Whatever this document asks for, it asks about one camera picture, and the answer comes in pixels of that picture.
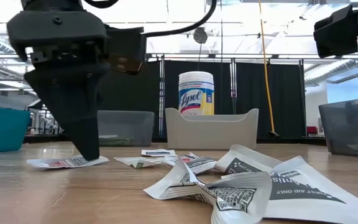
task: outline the white tray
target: white tray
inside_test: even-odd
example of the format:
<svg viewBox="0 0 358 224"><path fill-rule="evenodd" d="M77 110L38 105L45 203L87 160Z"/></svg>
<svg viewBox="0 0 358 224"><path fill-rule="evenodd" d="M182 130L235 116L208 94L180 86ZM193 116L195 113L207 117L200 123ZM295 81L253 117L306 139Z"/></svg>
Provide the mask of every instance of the white tray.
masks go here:
<svg viewBox="0 0 358 224"><path fill-rule="evenodd" d="M165 109L168 148L229 149L240 144L256 149L259 109L238 115L182 115Z"/></svg>

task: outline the ceiling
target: ceiling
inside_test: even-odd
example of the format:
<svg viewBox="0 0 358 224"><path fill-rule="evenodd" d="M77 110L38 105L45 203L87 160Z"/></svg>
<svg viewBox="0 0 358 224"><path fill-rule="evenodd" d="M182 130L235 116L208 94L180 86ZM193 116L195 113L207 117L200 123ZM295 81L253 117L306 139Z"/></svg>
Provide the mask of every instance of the ceiling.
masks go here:
<svg viewBox="0 0 358 224"><path fill-rule="evenodd" d="M260 12L257 3L225 0L217 6L205 24L209 39L201 48L204 53L259 54L262 50ZM313 26L316 21L346 6L339 4L309 5L308 1L294 3L263 3L262 18L268 54L315 54ZM119 0L109 9L96 9L83 3L84 8L113 27L144 26L146 32L177 29L200 20L209 5L204 0ZM22 9L18 0L0 0L0 36L6 37L6 22ZM186 34L154 37L148 40L149 53L197 53L200 45Z"/></svg>

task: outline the torn paper packet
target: torn paper packet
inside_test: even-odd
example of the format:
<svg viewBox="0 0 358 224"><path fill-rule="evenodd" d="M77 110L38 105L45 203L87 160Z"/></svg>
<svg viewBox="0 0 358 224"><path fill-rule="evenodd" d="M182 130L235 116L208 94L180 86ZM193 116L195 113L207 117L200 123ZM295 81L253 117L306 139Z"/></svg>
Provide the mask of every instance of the torn paper packet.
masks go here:
<svg viewBox="0 0 358 224"><path fill-rule="evenodd" d="M175 156L175 150L166 150L166 149L142 149L142 156L152 156L152 157L161 157L161 156Z"/></svg>
<svg viewBox="0 0 358 224"><path fill-rule="evenodd" d="M212 224L257 223L265 213L272 181L266 172L240 174L205 185L180 159L144 191L157 200L188 197L213 206Z"/></svg>
<svg viewBox="0 0 358 224"><path fill-rule="evenodd" d="M215 169L235 175L268 171L272 193L265 218L358 223L358 198L331 182L300 156L280 162L244 146L232 146Z"/></svg>
<svg viewBox="0 0 358 224"><path fill-rule="evenodd" d="M178 159L181 158L184 163L188 165L190 170L198 175L207 170L213 169L216 161L208 157L198 157L192 153L184 156L165 156L164 158L144 158L144 157L115 157L114 159L135 168L144 168L156 166L159 164L166 164L174 166Z"/></svg>
<svg viewBox="0 0 358 224"><path fill-rule="evenodd" d="M194 155L193 153L189 152L188 155L183 155L180 156L181 159L183 160L183 162L185 162L186 164L189 162L193 162L196 159L199 159L198 156ZM168 164L170 166L174 166L177 163L179 156L164 156L163 159L160 159L162 161L164 161L165 164Z"/></svg>
<svg viewBox="0 0 358 224"><path fill-rule="evenodd" d="M155 166L162 163L160 159L149 159L144 157L115 157L114 159L135 168Z"/></svg>
<svg viewBox="0 0 358 224"><path fill-rule="evenodd" d="M38 168L57 169L94 166L108 160L108 158L100 156L99 159L87 161L83 156L78 155L66 159L28 159L27 164Z"/></svg>

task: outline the white plastic bin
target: white plastic bin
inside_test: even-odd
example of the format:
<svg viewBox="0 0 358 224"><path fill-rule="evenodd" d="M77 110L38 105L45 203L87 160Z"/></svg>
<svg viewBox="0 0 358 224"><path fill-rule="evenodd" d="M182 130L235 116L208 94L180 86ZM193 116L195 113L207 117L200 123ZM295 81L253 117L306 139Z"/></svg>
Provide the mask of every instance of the white plastic bin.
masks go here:
<svg viewBox="0 0 358 224"><path fill-rule="evenodd" d="M238 115L182 115L165 109L168 148L229 149L240 144L256 149L259 109Z"/></svg>
<svg viewBox="0 0 358 224"><path fill-rule="evenodd" d="M153 128L153 112L98 111L101 146L150 146Z"/></svg>

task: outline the clear plastic bin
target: clear plastic bin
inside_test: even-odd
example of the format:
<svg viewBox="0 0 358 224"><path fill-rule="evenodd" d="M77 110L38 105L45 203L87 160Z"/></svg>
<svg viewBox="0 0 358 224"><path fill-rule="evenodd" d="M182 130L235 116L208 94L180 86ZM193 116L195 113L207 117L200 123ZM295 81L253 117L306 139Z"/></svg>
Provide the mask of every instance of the clear plastic bin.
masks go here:
<svg viewBox="0 0 358 224"><path fill-rule="evenodd" d="M328 150L358 156L358 100L319 106Z"/></svg>
<svg viewBox="0 0 358 224"><path fill-rule="evenodd" d="M150 146L154 113L98 111L100 146Z"/></svg>

